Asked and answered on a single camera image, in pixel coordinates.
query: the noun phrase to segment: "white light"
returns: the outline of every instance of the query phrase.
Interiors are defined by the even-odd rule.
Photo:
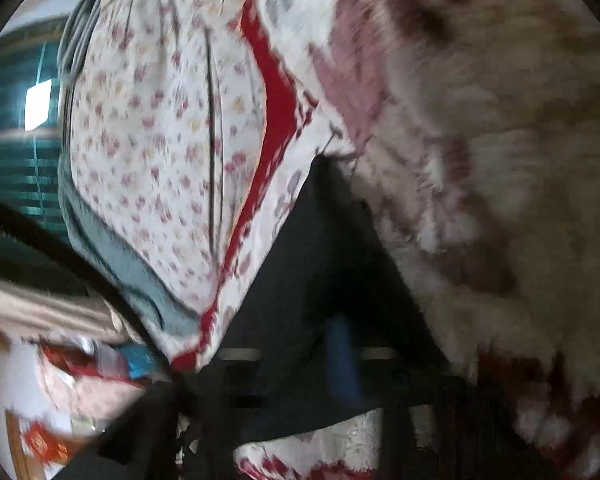
[[[24,101],[24,130],[29,132],[49,118],[51,79],[38,83],[27,90]]]

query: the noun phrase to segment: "dark gray cloth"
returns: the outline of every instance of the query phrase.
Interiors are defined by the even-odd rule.
[[[66,151],[58,161],[58,202],[74,250],[120,290],[139,316],[171,335],[197,332],[198,315],[173,297],[153,269],[80,196]]]

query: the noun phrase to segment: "beige curtain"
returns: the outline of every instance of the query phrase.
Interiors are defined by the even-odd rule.
[[[72,336],[117,343],[130,339],[102,298],[52,296],[0,280],[0,330],[11,336],[57,340]]]

